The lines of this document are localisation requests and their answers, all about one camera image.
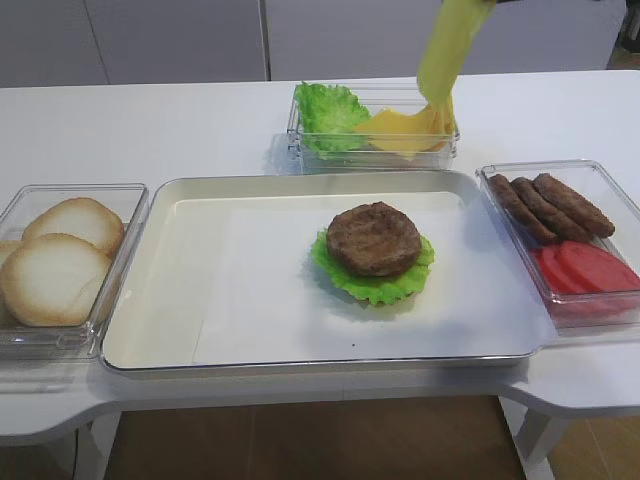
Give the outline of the cooked patty on lettuce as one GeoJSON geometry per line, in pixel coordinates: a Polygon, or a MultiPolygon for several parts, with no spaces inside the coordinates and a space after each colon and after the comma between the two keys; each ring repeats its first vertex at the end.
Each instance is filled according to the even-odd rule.
{"type": "Polygon", "coordinates": [[[384,202],[362,204],[336,215],[326,242],[329,254],[342,267],[362,277],[401,275],[422,250],[413,221],[384,202]]]}

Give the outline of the lettuce leaf under patty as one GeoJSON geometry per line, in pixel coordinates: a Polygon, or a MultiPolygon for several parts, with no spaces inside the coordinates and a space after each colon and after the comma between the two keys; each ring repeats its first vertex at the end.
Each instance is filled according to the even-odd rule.
{"type": "Polygon", "coordinates": [[[358,301],[371,305],[394,305],[423,291],[435,262],[435,249],[420,236],[421,250],[416,262],[404,273],[389,277],[363,277],[349,273],[328,251],[327,230],[317,233],[311,258],[329,277],[334,287],[346,291],[358,301]]]}

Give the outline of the clear lettuce and cheese container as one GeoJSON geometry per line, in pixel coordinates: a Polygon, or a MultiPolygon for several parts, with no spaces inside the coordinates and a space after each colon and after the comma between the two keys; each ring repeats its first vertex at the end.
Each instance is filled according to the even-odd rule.
{"type": "MultiPolygon", "coordinates": [[[[304,142],[304,132],[296,100],[296,87],[292,95],[292,103],[289,114],[287,137],[289,149],[300,159],[303,168],[309,172],[338,169],[360,170],[439,170],[450,167],[452,158],[456,155],[456,142],[459,139],[458,125],[456,135],[450,143],[440,151],[424,152],[415,156],[412,160],[399,154],[384,152],[376,149],[369,143],[361,150],[349,151],[333,155],[329,159],[321,159],[316,153],[309,149],[304,142]]],[[[360,103],[365,106],[371,118],[383,109],[392,109],[403,114],[412,115],[418,113],[425,106],[429,105],[427,100],[418,91],[418,88],[411,84],[401,83],[366,83],[364,81],[355,83],[345,82],[306,82],[323,85],[340,85],[347,87],[355,94],[360,103]]]]}

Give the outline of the lettuce leaves in container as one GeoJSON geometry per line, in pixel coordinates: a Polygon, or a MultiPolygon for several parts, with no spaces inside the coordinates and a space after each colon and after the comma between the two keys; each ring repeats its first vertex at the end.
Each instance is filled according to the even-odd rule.
{"type": "Polygon", "coordinates": [[[371,114],[349,88],[302,82],[295,96],[305,145],[319,158],[361,150],[368,144],[355,128],[370,120],[371,114]]]}

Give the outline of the yellow cheese slice stack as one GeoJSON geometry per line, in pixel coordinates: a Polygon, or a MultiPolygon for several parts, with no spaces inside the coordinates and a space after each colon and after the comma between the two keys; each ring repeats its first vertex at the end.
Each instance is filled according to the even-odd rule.
{"type": "Polygon", "coordinates": [[[456,135],[457,122],[452,95],[418,113],[408,115],[383,109],[371,119],[353,128],[378,150],[399,154],[412,160],[424,152],[440,151],[456,135]]]}

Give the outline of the white paper sheet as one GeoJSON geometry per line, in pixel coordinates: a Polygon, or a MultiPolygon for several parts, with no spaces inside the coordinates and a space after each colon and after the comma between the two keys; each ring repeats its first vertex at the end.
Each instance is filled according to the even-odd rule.
{"type": "Polygon", "coordinates": [[[480,200],[391,193],[431,243],[424,289],[391,306],[356,301],[311,258],[333,217],[375,196],[244,201],[226,229],[198,364],[520,357],[553,335],[550,317],[507,235],[480,200]]]}

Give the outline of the cream metal tray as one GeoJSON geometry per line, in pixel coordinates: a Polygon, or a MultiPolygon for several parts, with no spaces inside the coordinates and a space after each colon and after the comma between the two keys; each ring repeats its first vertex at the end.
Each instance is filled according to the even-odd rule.
{"type": "Polygon", "coordinates": [[[509,245],[517,253],[476,182],[455,171],[191,178],[166,183],[156,193],[111,315],[102,343],[104,361],[117,370],[134,372],[192,367],[327,366],[415,360],[460,359],[480,363],[490,359],[515,361],[532,355],[534,352],[520,357],[263,364],[198,364],[194,361],[207,317],[213,275],[221,262],[226,229],[242,202],[261,198],[351,194],[371,194],[376,202],[382,201],[385,194],[436,192],[453,193],[466,201],[480,200],[496,228],[507,235],[509,245]]]}

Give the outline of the left patty in container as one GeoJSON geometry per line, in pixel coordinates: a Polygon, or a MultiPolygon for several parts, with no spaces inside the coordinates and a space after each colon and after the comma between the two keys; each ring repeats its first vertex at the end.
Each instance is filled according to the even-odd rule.
{"type": "Polygon", "coordinates": [[[500,205],[541,245],[551,245],[558,236],[549,230],[525,205],[511,183],[501,174],[488,180],[491,191],[500,205]]]}

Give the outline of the back bun half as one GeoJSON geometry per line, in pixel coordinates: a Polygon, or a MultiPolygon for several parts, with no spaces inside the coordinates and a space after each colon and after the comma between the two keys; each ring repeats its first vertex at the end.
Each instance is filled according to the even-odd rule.
{"type": "Polygon", "coordinates": [[[124,238],[120,217],[102,203],[87,197],[64,200],[40,214],[23,231],[21,239],[60,233],[91,243],[96,249],[113,257],[124,238]]]}

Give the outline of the bun half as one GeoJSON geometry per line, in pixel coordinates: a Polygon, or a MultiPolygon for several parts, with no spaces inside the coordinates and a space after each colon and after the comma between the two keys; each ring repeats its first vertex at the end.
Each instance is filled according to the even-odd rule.
{"type": "Polygon", "coordinates": [[[113,257],[124,238],[120,217],[102,203],[87,197],[64,200],[40,214],[23,231],[21,239],[60,233],[91,243],[96,249],[113,257]]]}
{"type": "Polygon", "coordinates": [[[4,260],[1,296],[16,319],[31,327],[71,327],[89,317],[111,260],[68,234],[26,240],[4,260]]]}
{"type": "Polygon", "coordinates": [[[6,261],[6,259],[21,246],[21,241],[18,240],[1,240],[0,241],[0,266],[6,261]]]}

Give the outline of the back tomato slice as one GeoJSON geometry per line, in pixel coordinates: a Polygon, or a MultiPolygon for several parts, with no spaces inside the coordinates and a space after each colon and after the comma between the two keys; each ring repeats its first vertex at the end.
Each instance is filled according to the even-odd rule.
{"type": "Polygon", "coordinates": [[[536,263],[552,291],[558,294],[585,294],[587,288],[567,273],[557,259],[559,245],[544,246],[532,251],[536,263]]]}

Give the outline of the tomato slice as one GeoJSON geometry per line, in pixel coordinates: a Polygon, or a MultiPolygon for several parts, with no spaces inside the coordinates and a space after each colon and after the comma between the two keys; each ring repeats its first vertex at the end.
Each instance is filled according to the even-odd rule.
{"type": "Polygon", "coordinates": [[[587,288],[567,273],[557,259],[559,245],[544,246],[532,251],[536,263],[552,291],[558,294],[585,294],[587,288]]]}
{"type": "Polygon", "coordinates": [[[623,261],[590,244],[563,242],[559,264],[589,292],[619,292],[639,289],[639,276],[623,261]]]}

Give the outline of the right patty in container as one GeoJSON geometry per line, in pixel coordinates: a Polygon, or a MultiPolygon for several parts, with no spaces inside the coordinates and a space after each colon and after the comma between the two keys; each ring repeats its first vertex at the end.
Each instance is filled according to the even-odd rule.
{"type": "Polygon", "coordinates": [[[549,173],[537,175],[533,185],[546,201],[590,234],[599,238],[614,234],[615,225],[598,207],[549,173]]]}

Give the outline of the clear plastic bun container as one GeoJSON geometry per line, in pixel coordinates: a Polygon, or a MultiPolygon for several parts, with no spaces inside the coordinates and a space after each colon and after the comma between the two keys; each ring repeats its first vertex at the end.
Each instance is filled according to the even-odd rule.
{"type": "Polygon", "coordinates": [[[1,357],[92,356],[147,213],[142,184],[22,187],[1,210],[1,357]]]}

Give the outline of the clear patty and tomato container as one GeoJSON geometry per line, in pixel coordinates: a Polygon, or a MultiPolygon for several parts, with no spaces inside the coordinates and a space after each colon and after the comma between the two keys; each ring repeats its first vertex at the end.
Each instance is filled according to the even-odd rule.
{"type": "Polygon", "coordinates": [[[639,276],[639,208],[598,163],[587,160],[495,164],[478,170],[481,187],[507,226],[553,321],[558,329],[636,324],[639,321],[639,289],[619,292],[558,294],[552,291],[532,254],[544,246],[500,205],[490,189],[490,177],[501,174],[509,182],[524,177],[533,182],[549,173],[591,201],[615,225],[611,237],[592,235],[586,244],[606,250],[639,276]]]}

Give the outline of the front tomato slice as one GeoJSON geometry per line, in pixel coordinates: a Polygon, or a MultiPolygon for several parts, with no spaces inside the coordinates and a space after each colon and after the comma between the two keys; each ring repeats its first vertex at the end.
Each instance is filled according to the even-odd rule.
{"type": "Polygon", "coordinates": [[[589,292],[619,292],[639,289],[639,276],[623,261],[590,244],[563,242],[559,264],[589,292]]]}

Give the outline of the front bun half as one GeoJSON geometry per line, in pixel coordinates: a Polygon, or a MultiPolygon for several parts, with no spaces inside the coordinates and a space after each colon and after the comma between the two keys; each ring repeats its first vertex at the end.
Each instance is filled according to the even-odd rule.
{"type": "Polygon", "coordinates": [[[16,319],[31,327],[71,327],[89,317],[111,260],[68,234],[26,240],[4,260],[1,296],[16,319]]]}

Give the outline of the white table leg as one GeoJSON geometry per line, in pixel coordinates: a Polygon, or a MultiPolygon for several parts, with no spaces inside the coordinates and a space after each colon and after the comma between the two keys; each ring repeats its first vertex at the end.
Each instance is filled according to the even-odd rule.
{"type": "Polygon", "coordinates": [[[102,415],[77,430],[73,480],[103,480],[121,413],[102,415]]]}
{"type": "Polygon", "coordinates": [[[555,478],[547,456],[534,454],[536,441],[541,439],[547,422],[543,416],[524,405],[499,397],[499,405],[511,435],[521,469],[526,479],[555,478]]]}

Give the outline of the left white table leg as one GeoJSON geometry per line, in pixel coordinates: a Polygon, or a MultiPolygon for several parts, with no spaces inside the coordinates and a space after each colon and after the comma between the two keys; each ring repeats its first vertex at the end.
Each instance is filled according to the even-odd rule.
{"type": "Polygon", "coordinates": [[[102,415],[77,430],[73,480],[103,480],[121,413],[102,415]]]}

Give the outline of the left bun half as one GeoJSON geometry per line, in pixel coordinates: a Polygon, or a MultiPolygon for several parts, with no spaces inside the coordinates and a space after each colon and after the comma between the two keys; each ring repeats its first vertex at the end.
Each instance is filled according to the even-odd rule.
{"type": "Polygon", "coordinates": [[[21,246],[21,241],[18,240],[1,240],[0,241],[0,266],[6,261],[6,259],[21,246]]]}

